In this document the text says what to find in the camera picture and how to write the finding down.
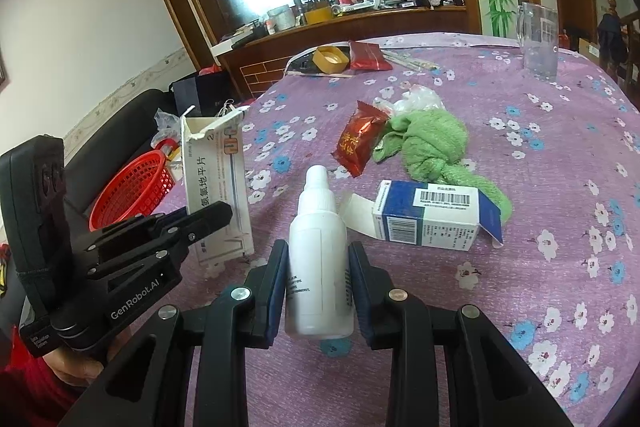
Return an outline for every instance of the red sleeve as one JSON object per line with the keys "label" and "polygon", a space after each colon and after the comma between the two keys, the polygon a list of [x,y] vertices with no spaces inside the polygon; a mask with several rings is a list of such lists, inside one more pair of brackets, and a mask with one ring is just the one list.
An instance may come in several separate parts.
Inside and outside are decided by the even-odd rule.
{"label": "red sleeve", "polygon": [[55,427],[80,396],[63,383],[43,359],[0,371],[0,424]]}

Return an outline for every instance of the red plastic basket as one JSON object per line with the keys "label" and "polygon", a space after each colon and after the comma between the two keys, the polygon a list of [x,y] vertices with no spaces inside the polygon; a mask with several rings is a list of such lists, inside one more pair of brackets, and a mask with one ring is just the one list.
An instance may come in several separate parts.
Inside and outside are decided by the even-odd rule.
{"label": "red plastic basket", "polygon": [[89,230],[98,230],[127,217],[149,216],[162,198],[174,187],[174,179],[160,151],[139,156],[104,188],[89,217]]}

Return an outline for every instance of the white box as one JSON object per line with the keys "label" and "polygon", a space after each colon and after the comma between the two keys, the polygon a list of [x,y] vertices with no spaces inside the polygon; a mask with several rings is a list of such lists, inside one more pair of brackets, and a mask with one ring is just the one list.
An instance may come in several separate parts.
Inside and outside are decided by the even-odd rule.
{"label": "white box", "polygon": [[502,243],[500,209],[478,188],[383,180],[376,201],[348,194],[345,225],[383,241],[469,250],[479,229]]}
{"label": "white box", "polygon": [[215,201],[225,201],[233,210],[229,225],[191,247],[198,261],[207,266],[254,253],[238,129],[247,109],[237,108],[214,118],[180,118],[188,212]]}

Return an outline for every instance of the metal screw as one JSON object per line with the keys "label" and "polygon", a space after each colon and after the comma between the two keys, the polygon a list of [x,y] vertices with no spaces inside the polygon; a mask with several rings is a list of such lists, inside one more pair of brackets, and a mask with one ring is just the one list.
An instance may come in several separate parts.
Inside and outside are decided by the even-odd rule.
{"label": "metal screw", "polygon": [[476,319],[480,316],[480,310],[473,304],[467,304],[462,306],[462,314],[468,319]]}
{"label": "metal screw", "polygon": [[409,294],[400,288],[393,288],[389,292],[389,298],[392,301],[404,301],[408,296]]}
{"label": "metal screw", "polygon": [[251,295],[249,288],[236,288],[231,292],[231,298],[236,301],[244,301],[249,298],[249,295]]}
{"label": "metal screw", "polygon": [[178,308],[171,304],[167,304],[165,306],[162,306],[162,308],[158,310],[158,317],[165,321],[167,319],[175,317],[175,314],[177,314],[177,312]]}

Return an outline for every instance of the barcode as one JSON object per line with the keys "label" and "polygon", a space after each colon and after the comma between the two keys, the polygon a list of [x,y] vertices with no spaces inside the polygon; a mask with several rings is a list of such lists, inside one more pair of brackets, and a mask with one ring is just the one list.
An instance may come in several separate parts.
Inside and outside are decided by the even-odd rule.
{"label": "barcode", "polygon": [[470,197],[467,194],[452,194],[451,192],[430,192],[428,190],[420,191],[420,203],[457,203],[469,206]]}
{"label": "barcode", "polygon": [[389,241],[408,243],[409,245],[416,244],[418,222],[415,219],[387,216],[386,225],[389,229]]}

